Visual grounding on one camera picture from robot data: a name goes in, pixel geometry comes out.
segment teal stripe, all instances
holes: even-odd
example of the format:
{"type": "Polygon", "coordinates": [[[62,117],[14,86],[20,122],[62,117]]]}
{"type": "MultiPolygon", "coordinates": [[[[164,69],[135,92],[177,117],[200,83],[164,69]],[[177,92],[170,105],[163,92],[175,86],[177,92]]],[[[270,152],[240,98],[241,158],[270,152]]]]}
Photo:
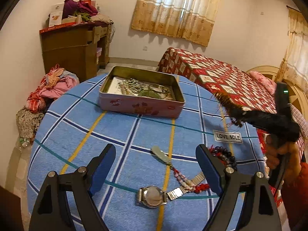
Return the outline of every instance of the teal stripe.
{"type": "Polygon", "coordinates": [[[190,96],[194,96],[194,97],[200,97],[200,98],[202,98],[202,99],[205,99],[205,100],[209,100],[209,101],[212,101],[212,102],[217,102],[217,103],[218,103],[218,101],[211,100],[211,99],[207,99],[207,98],[204,98],[204,97],[202,97],[202,96],[191,95],[191,94],[186,94],[186,93],[183,93],[183,94],[185,94],[185,95],[190,95],[190,96]]]}
{"type": "Polygon", "coordinates": [[[51,153],[53,156],[57,157],[59,160],[63,161],[64,163],[70,165],[73,168],[78,168],[78,166],[76,166],[75,164],[69,162],[68,160],[64,159],[63,157],[59,156],[58,154],[56,154],[55,152],[53,152],[52,150],[50,150],[49,148],[47,148],[44,144],[40,143],[37,139],[34,139],[34,141],[40,145],[43,149],[45,149],[46,151],[48,151],[49,153],[51,153]]]}
{"type": "MultiPolygon", "coordinates": [[[[64,159],[63,157],[59,156],[58,154],[56,154],[55,152],[53,152],[52,150],[50,150],[49,148],[47,148],[44,144],[40,143],[37,139],[34,139],[34,141],[40,145],[43,149],[45,149],[47,152],[51,153],[53,156],[57,157],[59,160],[63,161],[64,163],[70,165],[73,168],[78,168],[78,166],[76,166],[75,164],[69,162],[68,160],[64,159]]],[[[113,183],[111,181],[105,180],[105,183],[112,186],[112,187],[116,187],[119,189],[123,189],[125,191],[129,191],[129,192],[133,192],[133,193],[137,193],[138,189],[134,189],[131,187],[126,187],[117,183],[113,183]]],[[[182,200],[198,200],[198,199],[211,199],[211,198],[219,198],[218,195],[213,195],[213,196],[182,196],[179,197],[179,199],[182,200]]]]}
{"type": "MultiPolygon", "coordinates": [[[[55,152],[53,152],[52,150],[50,150],[49,148],[47,148],[44,144],[40,143],[37,139],[34,139],[34,141],[40,145],[43,149],[45,149],[46,151],[48,151],[49,153],[51,153],[53,156],[57,157],[59,160],[63,161],[64,163],[70,165],[71,167],[73,168],[76,168],[78,169],[79,167],[76,166],[75,164],[69,162],[68,160],[64,159],[63,157],[59,156],[58,154],[56,154],[55,152]]],[[[126,186],[122,186],[120,184],[117,184],[117,183],[113,183],[111,181],[108,181],[108,180],[105,180],[105,183],[110,185],[110,186],[113,186],[113,187],[117,187],[117,188],[120,188],[120,189],[124,189],[126,191],[130,191],[130,192],[134,192],[134,193],[137,193],[137,189],[133,189],[133,188],[130,188],[130,187],[126,187],[126,186]]]]}
{"type": "Polygon", "coordinates": [[[181,196],[178,199],[180,200],[196,200],[196,199],[212,199],[219,198],[218,195],[205,195],[205,196],[181,196]]]}
{"type": "MultiPolygon", "coordinates": [[[[84,99],[84,98],[81,98],[81,97],[79,97],[79,96],[77,96],[77,95],[73,95],[73,94],[70,94],[70,93],[65,93],[64,95],[70,95],[70,96],[74,96],[74,97],[76,97],[76,98],[78,98],[78,99],[81,99],[81,100],[84,100],[84,101],[86,101],[86,102],[88,102],[88,103],[91,103],[91,104],[93,104],[93,105],[95,105],[95,106],[97,106],[97,107],[99,107],[100,108],[100,106],[98,105],[98,104],[96,104],[95,102],[91,102],[91,101],[89,101],[89,100],[87,100],[87,99],[84,99]]],[[[182,126],[182,125],[177,125],[177,124],[172,124],[172,123],[167,123],[167,122],[161,122],[161,121],[157,121],[157,120],[153,120],[153,119],[149,119],[149,118],[142,118],[142,117],[140,117],[140,116],[133,116],[133,115],[129,115],[129,114],[126,114],[126,113],[120,113],[120,112],[114,112],[114,113],[118,113],[118,114],[121,114],[121,115],[125,115],[125,116],[130,116],[130,117],[134,117],[134,118],[141,118],[141,119],[143,119],[143,120],[147,120],[147,121],[151,121],[151,122],[158,122],[158,123],[161,123],[161,124],[165,124],[165,125],[170,125],[170,126],[175,126],[175,127],[180,127],[180,128],[184,128],[184,129],[187,129],[187,130],[191,130],[191,131],[195,131],[195,132],[200,132],[200,133],[203,133],[203,134],[207,134],[207,135],[211,135],[211,136],[213,136],[214,134],[213,133],[210,133],[210,132],[204,132],[204,131],[201,131],[201,130],[198,130],[198,129],[194,129],[194,128],[188,128],[188,127],[184,127],[184,126],[182,126]]],[[[259,138],[259,137],[257,137],[257,136],[251,136],[251,137],[242,137],[243,139],[255,139],[255,138],[259,138]]]]}

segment hand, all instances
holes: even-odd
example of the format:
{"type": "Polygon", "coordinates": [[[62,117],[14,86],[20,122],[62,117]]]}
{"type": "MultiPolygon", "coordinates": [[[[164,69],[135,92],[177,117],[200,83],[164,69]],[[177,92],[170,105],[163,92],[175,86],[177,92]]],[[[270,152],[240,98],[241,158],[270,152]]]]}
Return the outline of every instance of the hand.
{"type": "Polygon", "coordinates": [[[291,154],[283,179],[287,184],[293,182],[301,172],[301,164],[298,156],[298,145],[293,142],[287,142],[280,148],[275,149],[271,145],[272,139],[270,135],[266,137],[266,143],[266,164],[270,169],[275,169],[279,165],[279,159],[277,158],[278,154],[284,155],[287,152],[291,154]]]}

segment pink tin box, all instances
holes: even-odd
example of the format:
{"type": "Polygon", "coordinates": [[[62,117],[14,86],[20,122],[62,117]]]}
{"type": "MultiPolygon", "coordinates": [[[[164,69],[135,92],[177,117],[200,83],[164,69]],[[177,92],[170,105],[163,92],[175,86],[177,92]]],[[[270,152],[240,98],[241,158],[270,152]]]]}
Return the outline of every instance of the pink tin box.
{"type": "Polygon", "coordinates": [[[178,118],[185,105],[182,91],[173,75],[121,66],[113,67],[104,84],[100,88],[99,97],[100,107],[102,110],[142,114],[148,116],[178,118]],[[169,101],[133,95],[108,93],[114,77],[121,79],[134,78],[138,81],[170,86],[173,90],[175,100],[169,101]]]}

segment wooden headboard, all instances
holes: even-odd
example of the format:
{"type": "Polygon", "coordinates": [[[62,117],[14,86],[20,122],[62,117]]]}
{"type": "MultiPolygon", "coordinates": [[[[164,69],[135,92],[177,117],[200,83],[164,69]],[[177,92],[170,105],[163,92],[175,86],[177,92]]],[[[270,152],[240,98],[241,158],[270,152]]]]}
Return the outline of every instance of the wooden headboard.
{"type": "MultiPolygon", "coordinates": [[[[275,80],[279,68],[274,66],[258,66],[253,69],[249,69],[246,73],[250,71],[257,71],[264,75],[265,77],[275,80]]],[[[283,80],[288,85],[290,102],[301,112],[304,118],[308,119],[308,100],[304,92],[297,86],[293,85],[291,82],[283,80]]]]}

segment metal screw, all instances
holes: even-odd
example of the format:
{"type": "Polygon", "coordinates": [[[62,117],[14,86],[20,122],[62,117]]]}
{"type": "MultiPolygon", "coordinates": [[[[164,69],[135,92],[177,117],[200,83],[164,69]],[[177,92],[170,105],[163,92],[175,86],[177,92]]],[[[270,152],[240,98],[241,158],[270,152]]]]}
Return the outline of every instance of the metal screw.
{"type": "Polygon", "coordinates": [[[229,173],[229,174],[233,174],[234,169],[231,168],[231,167],[226,167],[226,172],[229,173]]]}
{"type": "Polygon", "coordinates": [[[257,172],[257,177],[259,177],[259,178],[263,178],[263,173],[262,172],[257,172]]]}
{"type": "Polygon", "coordinates": [[[54,172],[54,171],[50,171],[49,173],[48,173],[48,176],[49,177],[54,177],[56,175],[56,173],[54,172]]]}
{"type": "Polygon", "coordinates": [[[86,167],[80,167],[80,168],[78,168],[78,172],[79,172],[79,173],[84,173],[86,170],[87,170],[86,167]]]}

